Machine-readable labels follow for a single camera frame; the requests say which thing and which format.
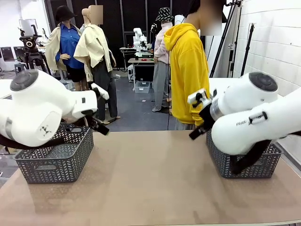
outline black backdrop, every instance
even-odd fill
[[[83,24],[83,18],[81,11],[83,8],[87,8],[89,5],[94,5],[95,0],[47,0],[50,1],[50,6],[55,17],[55,11],[60,5],[68,5],[68,2],[72,2],[73,12],[78,16],[75,17],[75,23],[78,28]],[[122,0],[124,31],[122,31],[122,20],[120,10],[120,0],[97,0],[98,5],[103,5],[103,29],[105,35],[108,38],[108,44],[110,50],[113,52],[118,67],[123,67],[124,62],[119,50],[124,46],[123,35],[126,37],[126,44],[133,42],[134,32],[133,29],[139,27],[142,29],[144,35],[149,36],[151,25],[155,22],[158,16],[158,11],[162,7],[170,7],[170,0],[148,0],[147,1],[147,16],[146,22],[146,10],[145,0]],[[188,11],[189,0],[173,0],[172,14],[186,15]]]

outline blue shirt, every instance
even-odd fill
[[[84,64],[76,59],[73,55],[77,43],[79,42],[80,36],[75,27],[68,29],[64,24],[61,25],[61,41],[60,41],[60,51],[57,53],[55,60],[60,60],[60,54],[68,54],[71,58],[69,60],[63,60],[65,65],[71,68],[79,69],[84,68]]]

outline yellow hoodie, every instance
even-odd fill
[[[192,24],[179,24],[164,35],[166,49],[170,51],[172,112],[185,124],[203,123],[199,112],[187,103],[190,94],[205,88],[209,97],[209,69],[203,44]]]

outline black shorts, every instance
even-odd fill
[[[84,68],[75,69],[69,67],[68,65],[66,65],[66,67],[67,67],[67,72],[69,73],[72,79],[72,82],[80,82],[86,78],[86,73]]]

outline brown tabletop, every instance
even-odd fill
[[[272,179],[223,179],[188,131],[94,134],[77,182],[0,189],[1,226],[147,226],[301,219],[301,179],[281,159]]]
[[[136,60],[135,58],[131,58],[128,60],[129,64],[138,64],[138,63],[149,63],[154,64],[153,58],[139,58]]]

